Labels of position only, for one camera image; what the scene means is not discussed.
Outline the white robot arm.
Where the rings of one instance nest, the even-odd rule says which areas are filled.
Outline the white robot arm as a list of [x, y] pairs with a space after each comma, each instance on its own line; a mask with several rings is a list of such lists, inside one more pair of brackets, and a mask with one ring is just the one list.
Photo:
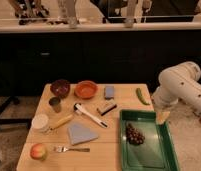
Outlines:
[[180, 99], [190, 104], [196, 112], [201, 113], [201, 69], [191, 61], [162, 70], [158, 76], [159, 86], [152, 95], [156, 111], [156, 122], [163, 124], [172, 107]]

